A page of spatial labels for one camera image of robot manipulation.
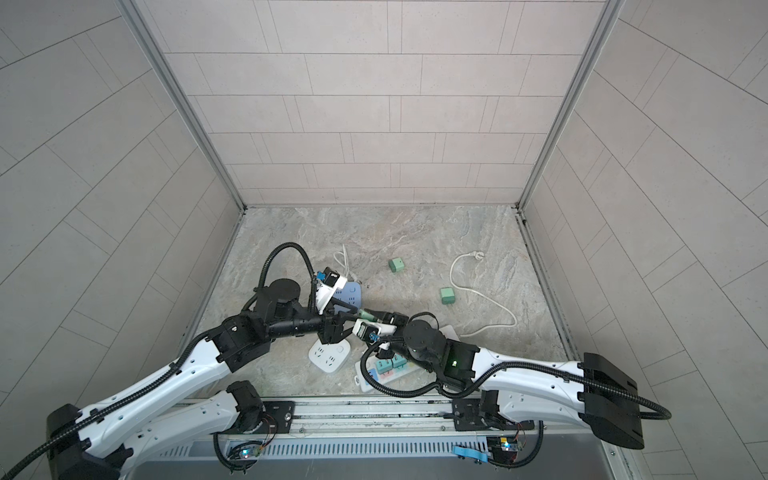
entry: robotic arm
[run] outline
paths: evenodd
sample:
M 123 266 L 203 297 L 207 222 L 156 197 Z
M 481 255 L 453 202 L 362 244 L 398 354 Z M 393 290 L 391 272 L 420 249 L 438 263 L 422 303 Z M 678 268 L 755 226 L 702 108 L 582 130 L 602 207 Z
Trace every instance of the robotic arm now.
M 286 247 L 302 254 L 310 272 L 313 290 L 307 307 L 299 303 L 300 287 L 293 280 L 278 279 L 264 286 L 272 259 Z M 315 275 L 301 246 L 277 247 L 267 257 L 259 286 L 240 313 L 196 336 L 176 361 L 122 392 L 82 409 L 66 405 L 55 410 L 48 416 L 48 441 L 3 480 L 14 478 L 44 453 L 55 480 L 117 480 L 157 453 L 200 435 L 251 433 L 269 416 L 249 382 L 235 382 L 201 403 L 163 412 L 268 353 L 276 339 L 307 333 L 317 333 L 322 343 L 337 343 L 354 333 L 369 345 L 360 359 L 361 373 L 371 386 L 391 396 L 410 398 L 434 389 L 460 399 L 481 390 L 483 404 L 491 406 L 482 421 L 500 429 L 519 425 L 513 418 L 569 422 L 589 425 L 598 438 L 615 445 L 642 449 L 641 419 L 671 417 L 664 407 L 637 396 L 637 384 L 602 356 L 587 353 L 583 362 L 503 356 L 447 339 L 416 318 L 426 313 L 407 317 L 369 310 L 376 321 L 362 320 L 354 307 L 332 297 L 345 283 L 346 278 L 328 268 Z M 351 310 L 333 313 L 327 306 L 334 303 Z M 346 322 L 354 326 L 345 329 Z M 381 385 L 366 368 L 374 352 L 382 359 L 399 353 L 434 372 L 436 380 L 409 391 Z M 640 406 L 655 412 L 640 412 Z M 217 454 L 226 465 L 218 449 Z M 247 469 L 233 463 L 227 467 Z

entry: white power cord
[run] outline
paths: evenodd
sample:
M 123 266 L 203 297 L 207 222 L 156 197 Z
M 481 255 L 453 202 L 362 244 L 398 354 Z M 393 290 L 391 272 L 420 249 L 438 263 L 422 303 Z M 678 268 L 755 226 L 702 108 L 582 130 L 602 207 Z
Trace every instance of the white power cord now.
M 341 265 L 341 267 L 344 269 L 343 276 L 345 276 L 347 278 L 352 278 L 353 282 L 359 283 L 359 279 L 358 279 L 357 275 L 355 275 L 355 273 L 353 273 L 349 269 L 349 257 L 346 254 L 346 246 L 343 243 L 342 243 L 342 246 L 341 246 L 341 250 L 342 251 L 340 251 L 340 252 L 333 252 L 333 259 L 336 261 L 336 263 Z M 339 258 L 336 257 L 336 255 L 341 255 L 343 257 L 343 261 L 339 260 Z
M 494 305 L 496 305 L 496 306 L 497 306 L 497 307 L 499 307 L 500 309 L 504 310 L 506 313 L 509 313 L 509 314 L 512 316 L 512 320 L 513 320 L 513 322 L 512 322 L 511 324 L 502 324 L 502 325 L 486 325 L 486 326 L 482 327 L 481 329 L 479 329 L 479 330 L 476 330 L 476 331 L 474 331 L 474 332 L 472 332 L 472 333 L 460 333 L 458 336 L 473 336 L 473 335 L 477 335 L 478 333 L 484 332 L 484 331 L 486 331 L 487 329 L 492 329 L 492 328 L 499 328 L 499 327 L 510 327 L 510 326 L 515 326 L 515 325 L 517 325 L 517 323 L 518 323 L 518 317 L 517 317 L 517 316 L 515 316 L 515 314 L 514 314 L 514 313 L 512 313 L 512 311 L 511 311 L 509 308 L 507 308 L 506 306 L 503 306 L 503 305 L 501 305 L 501 304 L 500 304 L 499 302 L 497 302 L 496 300 L 494 300 L 494 299 L 492 299 L 492 298 L 490 298 L 490 297 L 486 296 L 486 295 L 485 295 L 485 294 L 483 294 L 483 293 L 480 293 L 479 291 L 477 291 L 477 290 L 475 290 L 475 289 L 469 288 L 469 287 L 467 287 L 467 286 L 459 286 L 459 285 L 456 285 L 456 282 L 454 282 L 454 281 L 453 281 L 453 267 L 454 267 L 454 266 L 456 266 L 456 262 L 458 262 L 458 261 L 459 261 L 461 258 L 463 258 L 463 257 L 474 257 L 474 258 L 475 258 L 475 260 L 482 260 L 482 259 L 484 259 L 484 258 L 485 258 L 485 253 L 483 253 L 483 252 L 479 252 L 479 251 L 474 251 L 474 252 L 469 252 L 469 253 L 463 253 L 462 255 L 459 255 L 458 257 L 456 257 L 456 260 L 453 260 L 453 263 L 451 264 L 451 271 L 450 271 L 450 273 L 448 274 L 448 278 L 449 278 L 449 280 L 451 280 L 451 285 L 453 285 L 453 288 L 455 288 L 455 289 L 457 289 L 457 290 L 464 290 L 464 291 L 466 291 L 466 292 L 472 292 L 472 293 L 476 293 L 476 294 L 478 294 L 479 296 L 483 297 L 483 298 L 484 298 L 484 299 L 486 299 L 487 301 L 489 301 L 489 302 L 493 303 Z

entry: marble floor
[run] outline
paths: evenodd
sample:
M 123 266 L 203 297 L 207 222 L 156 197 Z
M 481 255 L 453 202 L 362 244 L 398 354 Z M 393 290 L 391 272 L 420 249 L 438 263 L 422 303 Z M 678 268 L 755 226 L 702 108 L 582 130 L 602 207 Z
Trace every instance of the marble floor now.
M 339 269 L 333 252 L 346 245 L 351 270 L 360 278 L 362 305 L 408 315 L 428 310 L 440 325 L 462 335 L 489 324 L 509 324 L 504 310 L 474 293 L 457 291 L 452 305 L 442 305 L 439 289 L 450 286 L 449 268 L 461 253 L 485 252 L 477 261 L 464 257 L 454 269 L 458 285 L 472 286 L 507 306 L 518 324 L 494 328 L 463 340 L 499 353 L 531 359 L 565 360 L 560 337 L 528 251 L 510 207 L 327 207 L 252 208 L 230 252 L 198 332 L 240 311 L 258 284 L 266 256 L 277 245 L 293 241 L 309 254 L 315 270 Z M 387 262 L 401 257 L 406 268 L 392 273 Z M 301 256 L 284 250 L 272 262 L 266 284 L 288 277 L 301 285 L 306 305 L 309 276 Z M 262 396 L 361 394 L 354 383 L 354 364 L 365 346 L 349 337 L 352 352 L 345 364 L 328 375 L 310 363 L 307 353 L 316 335 L 278 339 L 270 352 L 221 380 L 250 380 Z M 416 372 L 391 383 L 411 389 L 434 379 Z

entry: white square power strip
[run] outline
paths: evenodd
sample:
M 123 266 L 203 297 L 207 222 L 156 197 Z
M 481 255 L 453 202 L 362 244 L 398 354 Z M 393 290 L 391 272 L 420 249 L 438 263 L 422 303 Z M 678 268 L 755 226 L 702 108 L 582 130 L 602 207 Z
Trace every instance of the white square power strip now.
M 323 345 L 319 340 L 310 349 L 310 361 L 317 365 L 325 373 L 334 373 L 349 356 L 352 347 L 349 342 L 342 340 L 338 343 Z

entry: side wall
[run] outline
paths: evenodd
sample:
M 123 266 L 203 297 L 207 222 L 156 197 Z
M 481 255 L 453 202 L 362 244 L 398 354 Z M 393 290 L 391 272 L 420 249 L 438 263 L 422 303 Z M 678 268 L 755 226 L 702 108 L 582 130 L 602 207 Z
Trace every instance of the side wall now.
M 767 31 L 765 2 L 628 0 L 525 208 L 576 347 L 673 413 L 657 480 L 768 472 Z
M 517 201 L 603 8 L 136 3 L 247 204 Z
M 3 468 L 177 354 L 237 218 L 112 0 L 0 3 Z

